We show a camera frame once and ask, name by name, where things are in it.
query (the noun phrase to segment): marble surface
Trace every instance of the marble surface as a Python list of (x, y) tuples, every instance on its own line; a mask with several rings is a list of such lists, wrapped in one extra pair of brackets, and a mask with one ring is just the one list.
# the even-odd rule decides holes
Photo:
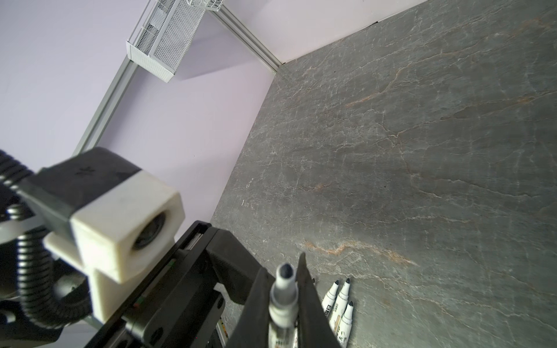
[(350, 276), (351, 347), (556, 347), (556, 24), (431, 0), (284, 65), (212, 223)]

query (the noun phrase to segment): marker on table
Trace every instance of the marker on table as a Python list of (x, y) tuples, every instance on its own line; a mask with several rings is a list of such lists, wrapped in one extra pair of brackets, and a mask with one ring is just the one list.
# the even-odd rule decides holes
[(339, 295), (336, 297), (335, 306), (333, 307), (333, 313), (329, 318), (329, 326), (333, 333), (336, 332), (340, 324), (340, 318), (342, 317), (346, 305), (348, 304), (348, 291), (350, 290), (350, 278), (348, 278), (343, 285), (342, 290), (340, 290)]
[(350, 301), (346, 311), (344, 311), (343, 318), (340, 320), (339, 328), (336, 329), (336, 339), (342, 348), (346, 348), (348, 344), (348, 337), (350, 330), (352, 330), (352, 312), (354, 311), (354, 303)]
[(321, 302), (321, 307), (323, 308), (323, 312), (325, 313), (325, 317), (329, 316), (331, 309), (333, 309), (333, 304), (335, 303), (336, 299), (336, 290), (339, 288), (339, 281), (333, 283), (329, 291), (323, 297), (323, 301)]
[(269, 348), (290, 348), (294, 342), (294, 323), (298, 317), (298, 286), (292, 265), (277, 267), (269, 298)]
[[(323, 308), (323, 312), (325, 313), (325, 317), (329, 315), (331, 308), (333, 307), (333, 303), (335, 303), (336, 298), (336, 290), (339, 288), (339, 281), (336, 280), (329, 291), (323, 297), (323, 301), (321, 302), (321, 307)], [(298, 329), (296, 328), (296, 332), (294, 333), (294, 346), (292, 348), (298, 348)]]

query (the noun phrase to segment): wire basket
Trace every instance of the wire basket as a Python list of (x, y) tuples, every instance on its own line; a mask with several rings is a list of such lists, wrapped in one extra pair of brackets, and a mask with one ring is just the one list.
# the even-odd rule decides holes
[(126, 43), (128, 58), (165, 82), (176, 73), (205, 13), (188, 2), (149, 0)]
[(209, 11), (218, 11), (224, 0), (188, 0), (188, 4), (198, 8), (208, 9)]

